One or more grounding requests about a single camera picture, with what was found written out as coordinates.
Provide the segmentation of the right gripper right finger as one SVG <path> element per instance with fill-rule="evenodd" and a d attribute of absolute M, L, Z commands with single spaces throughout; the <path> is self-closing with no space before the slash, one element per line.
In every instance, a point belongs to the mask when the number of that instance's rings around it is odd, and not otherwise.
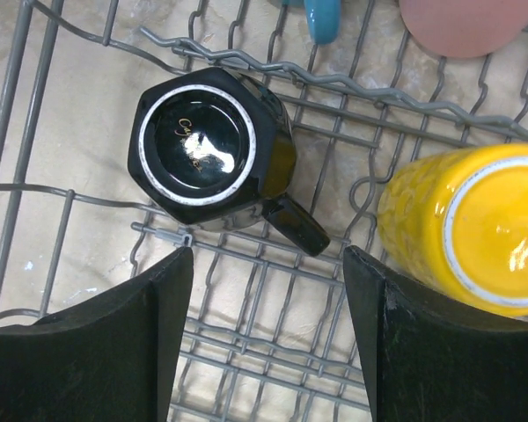
<path fill-rule="evenodd" d="M 528 322 L 457 302 L 356 246 L 348 305 L 376 421 L 528 421 Z"/>

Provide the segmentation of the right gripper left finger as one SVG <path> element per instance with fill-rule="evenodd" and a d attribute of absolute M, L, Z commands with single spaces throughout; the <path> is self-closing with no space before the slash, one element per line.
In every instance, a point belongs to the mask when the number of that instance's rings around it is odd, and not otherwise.
<path fill-rule="evenodd" d="M 30 325 L 0 328 L 0 421 L 164 421 L 191 249 Z"/>

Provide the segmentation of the black mug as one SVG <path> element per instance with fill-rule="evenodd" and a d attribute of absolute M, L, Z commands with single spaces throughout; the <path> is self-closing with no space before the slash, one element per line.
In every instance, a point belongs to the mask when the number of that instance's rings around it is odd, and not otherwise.
<path fill-rule="evenodd" d="M 330 239 L 289 195 L 296 166 L 283 102 L 247 75 L 200 69 L 138 100 L 128 173 L 183 225 L 222 232 L 266 221 L 305 254 L 319 255 Z"/>

